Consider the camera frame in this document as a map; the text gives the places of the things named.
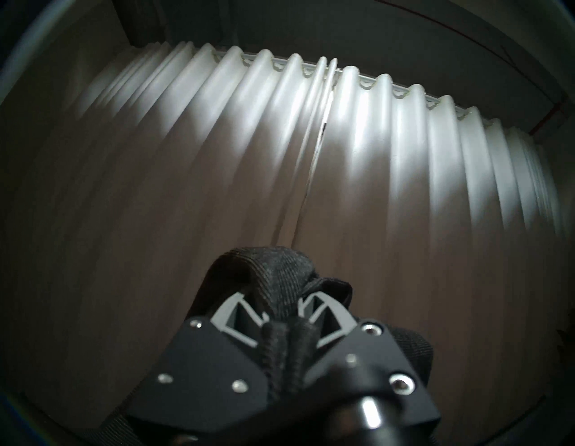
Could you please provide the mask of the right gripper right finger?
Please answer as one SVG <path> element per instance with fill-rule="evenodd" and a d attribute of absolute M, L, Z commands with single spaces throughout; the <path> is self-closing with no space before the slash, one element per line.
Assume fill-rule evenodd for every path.
<path fill-rule="evenodd" d="M 305 387 L 339 368 L 369 369 L 383 380 L 384 390 L 397 397 L 403 423 L 437 426 L 440 412 L 427 390 L 433 349 L 421 335 L 373 319 L 356 319 L 324 292 L 300 298 L 298 316 L 321 329 L 316 358 L 304 376 Z"/>

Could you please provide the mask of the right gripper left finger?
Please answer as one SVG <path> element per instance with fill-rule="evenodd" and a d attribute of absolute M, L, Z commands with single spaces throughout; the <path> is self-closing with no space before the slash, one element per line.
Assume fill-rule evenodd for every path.
<path fill-rule="evenodd" d="M 237 423 L 266 409 L 268 378 L 258 346 L 270 317 L 236 292 L 213 315 L 193 316 L 135 393 L 127 415 L 141 423 Z"/>

